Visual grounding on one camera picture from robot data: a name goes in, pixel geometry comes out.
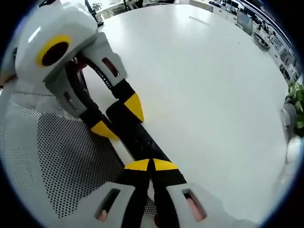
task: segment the white robot arm casing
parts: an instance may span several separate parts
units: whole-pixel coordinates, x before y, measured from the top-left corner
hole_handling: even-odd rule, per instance
[[[18,77],[32,83],[45,81],[93,42],[96,31],[96,21],[81,4],[67,2],[39,8],[28,19],[19,40],[15,62]],[[43,65],[43,55],[60,42],[67,43],[63,56],[53,64]]]

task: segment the white tabletop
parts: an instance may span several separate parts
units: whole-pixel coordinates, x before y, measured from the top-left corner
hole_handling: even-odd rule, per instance
[[[260,222],[286,151],[287,84],[270,56],[234,24],[190,5],[129,11],[101,31],[140,96],[144,127],[186,180],[236,218]],[[104,112],[114,97],[92,69],[84,74]],[[120,142],[113,145],[130,161]]]

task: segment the potted plant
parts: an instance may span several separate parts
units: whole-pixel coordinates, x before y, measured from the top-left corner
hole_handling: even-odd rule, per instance
[[[95,11],[101,10],[102,4],[100,2],[94,2],[92,4],[92,9],[94,9]]]
[[[293,128],[294,133],[304,136],[304,86],[291,82],[288,86],[288,96],[283,106],[283,112],[289,116],[287,127]]]

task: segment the yellow accent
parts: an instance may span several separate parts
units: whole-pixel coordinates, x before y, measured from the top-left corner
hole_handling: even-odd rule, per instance
[[[142,104],[137,93],[133,94],[124,105],[142,122],[144,121]]]
[[[177,165],[164,160],[159,160],[153,158],[154,164],[155,164],[155,170],[161,171],[161,170],[178,170]]]
[[[70,44],[71,42],[71,38],[67,35],[57,35],[55,37],[53,37],[52,39],[50,39],[43,47],[42,49],[39,51],[37,57],[36,57],[36,63],[38,64],[38,66],[40,67],[45,67],[42,64],[42,58],[43,56],[46,54],[46,52],[53,47],[55,44],[58,44],[60,42],[66,42],[68,44]]]
[[[91,128],[91,131],[98,134],[98,135],[101,135],[101,136],[104,136],[104,137],[107,137],[107,138],[110,138],[110,139],[115,139],[115,140],[118,140],[119,138],[104,124],[103,121],[99,121],[94,127]]]
[[[132,163],[125,166],[127,170],[141,170],[147,171],[149,159],[133,161]]]

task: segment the robotic arm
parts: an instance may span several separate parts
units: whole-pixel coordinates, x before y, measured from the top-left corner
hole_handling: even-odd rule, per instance
[[[78,80],[72,61],[75,57],[94,69],[117,98],[107,110],[109,119]],[[255,227],[248,221],[236,221],[218,199],[200,186],[187,183],[146,132],[141,125],[144,117],[140,99],[126,81],[120,57],[82,5],[46,5],[35,11],[20,36],[15,69],[20,79],[44,83],[62,107],[81,118],[92,132],[122,140],[135,159],[115,182],[82,199],[77,211],[59,219],[54,227],[140,227],[150,180],[161,227]],[[187,197],[206,212],[206,219],[194,219]],[[97,220],[102,210],[107,212],[103,222]]]

